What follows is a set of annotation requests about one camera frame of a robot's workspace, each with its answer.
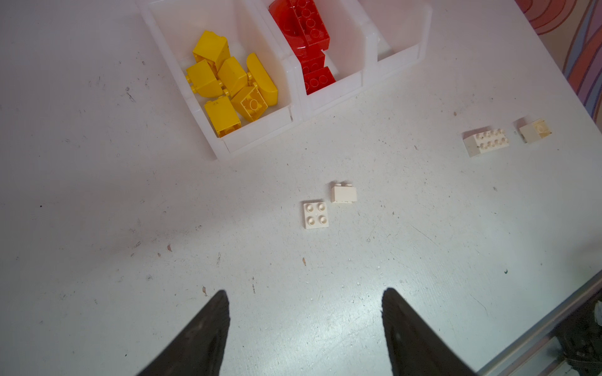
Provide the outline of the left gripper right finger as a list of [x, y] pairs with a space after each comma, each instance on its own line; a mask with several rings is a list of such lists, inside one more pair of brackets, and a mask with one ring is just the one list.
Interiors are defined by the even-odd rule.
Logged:
[[394, 375], [474, 375], [393, 288], [382, 298], [382, 318]]

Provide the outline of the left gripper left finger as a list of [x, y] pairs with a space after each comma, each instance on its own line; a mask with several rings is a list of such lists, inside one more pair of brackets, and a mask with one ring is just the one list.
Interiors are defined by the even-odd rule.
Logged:
[[220, 290], [140, 374], [218, 375], [229, 327], [229, 300]]

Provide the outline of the white lego plate studded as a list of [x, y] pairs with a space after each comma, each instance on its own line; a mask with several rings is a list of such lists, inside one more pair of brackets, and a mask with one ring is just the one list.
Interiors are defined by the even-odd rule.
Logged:
[[323, 201], [303, 203], [304, 228], [306, 230], [326, 228], [330, 224], [328, 208]]

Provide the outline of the small white lego brick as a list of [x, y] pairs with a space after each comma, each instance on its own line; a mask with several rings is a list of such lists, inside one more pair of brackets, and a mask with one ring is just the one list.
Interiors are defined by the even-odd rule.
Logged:
[[351, 183], [333, 183], [331, 202], [334, 204], [353, 204], [357, 201], [357, 189]]

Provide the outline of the white long lego plate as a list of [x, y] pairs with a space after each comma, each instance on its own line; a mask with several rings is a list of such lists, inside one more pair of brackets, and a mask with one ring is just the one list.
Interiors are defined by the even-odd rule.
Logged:
[[475, 133], [465, 138], [463, 142], [471, 158], [503, 149], [510, 145], [505, 131], [500, 128]]

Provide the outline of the yellow lego brick front bin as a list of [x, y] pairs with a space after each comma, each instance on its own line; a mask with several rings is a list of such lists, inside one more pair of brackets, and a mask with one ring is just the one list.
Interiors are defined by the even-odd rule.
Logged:
[[207, 101], [204, 108], [218, 138], [241, 128], [241, 120], [228, 97]]

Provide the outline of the yellow sloped lego brick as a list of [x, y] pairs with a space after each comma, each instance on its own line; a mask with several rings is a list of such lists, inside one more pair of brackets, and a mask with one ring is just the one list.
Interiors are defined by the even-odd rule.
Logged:
[[208, 61], [197, 62], [189, 67], [186, 73], [186, 79], [193, 93], [205, 98], [220, 97], [224, 94], [221, 81], [216, 77]]

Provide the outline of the yellow curved lego piece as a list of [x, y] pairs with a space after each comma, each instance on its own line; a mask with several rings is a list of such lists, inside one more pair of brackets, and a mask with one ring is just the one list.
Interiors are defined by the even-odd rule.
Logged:
[[246, 65], [248, 68], [249, 83], [257, 87], [269, 107], [276, 106], [278, 102], [277, 86], [267, 73], [258, 56], [255, 53], [248, 55]]

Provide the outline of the yellow tall lego brick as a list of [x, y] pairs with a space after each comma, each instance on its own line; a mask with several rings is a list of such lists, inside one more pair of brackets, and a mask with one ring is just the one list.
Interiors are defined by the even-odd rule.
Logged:
[[230, 58], [228, 41], [211, 31], [204, 31], [193, 49], [193, 55], [197, 63], [207, 61], [216, 74], [224, 61]]

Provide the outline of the yellow lego brick front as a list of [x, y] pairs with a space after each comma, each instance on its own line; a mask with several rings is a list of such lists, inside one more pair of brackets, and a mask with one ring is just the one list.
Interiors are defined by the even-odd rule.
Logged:
[[268, 109], [266, 100], [255, 86], [246, 86], [236, 94], [231, 103], [247, 122], [255, 122]]

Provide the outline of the red arch lego piece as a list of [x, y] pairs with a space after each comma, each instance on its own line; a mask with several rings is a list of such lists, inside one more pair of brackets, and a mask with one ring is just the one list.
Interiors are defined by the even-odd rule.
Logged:
[[306, 42], [299, 30], [296, 14], [288, 0], [276, 0], [269, 5], [269, 12], [284, 35], [293, 52], [298, 55], [306, 52]]

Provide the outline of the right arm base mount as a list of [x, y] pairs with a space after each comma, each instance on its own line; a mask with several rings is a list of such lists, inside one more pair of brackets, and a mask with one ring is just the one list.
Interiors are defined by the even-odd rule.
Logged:
[[601, 375], [601, 291], [556, 329], [567, 363], [579, 375]]

